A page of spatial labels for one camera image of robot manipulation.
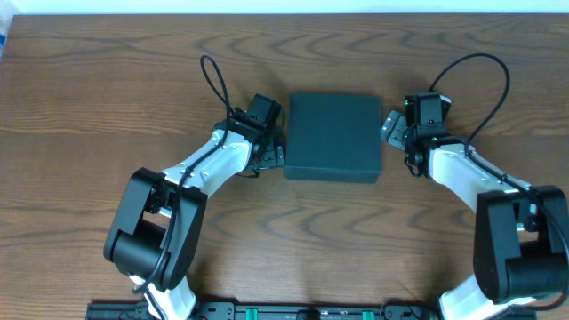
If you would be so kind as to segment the dark green gift box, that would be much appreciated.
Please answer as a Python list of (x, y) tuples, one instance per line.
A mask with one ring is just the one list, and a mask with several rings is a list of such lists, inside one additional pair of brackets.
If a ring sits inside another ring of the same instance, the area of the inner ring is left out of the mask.
[(374, 184), (381, 174), (380, 130), (377, 96), (293, 92), (284, 176)]

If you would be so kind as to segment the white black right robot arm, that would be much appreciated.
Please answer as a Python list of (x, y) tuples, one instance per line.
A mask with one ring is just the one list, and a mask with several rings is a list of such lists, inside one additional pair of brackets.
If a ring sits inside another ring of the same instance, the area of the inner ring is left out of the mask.
[(441, 319), (550, 311), (568, 299), (568, 208), (555, 186), (535, 187), (450, 134), (442, 112), (392, 111), (381, 137), (405, 152), (412, 176), (450, 189), (476, 215), (474, 273), (437, 303)]

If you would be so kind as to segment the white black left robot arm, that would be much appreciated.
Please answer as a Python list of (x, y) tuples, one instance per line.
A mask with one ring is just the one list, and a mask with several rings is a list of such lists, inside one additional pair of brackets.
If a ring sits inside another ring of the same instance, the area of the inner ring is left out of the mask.
[(231, 177), (281, 167), (274, 124), (222, 121), (211, 138), (179, 164), (140, 168), (128, 181), (103, 255), (135, 284), (157, 319), (188, 319), (196, 296), (186, 274), (196, 254), (208, 199)]

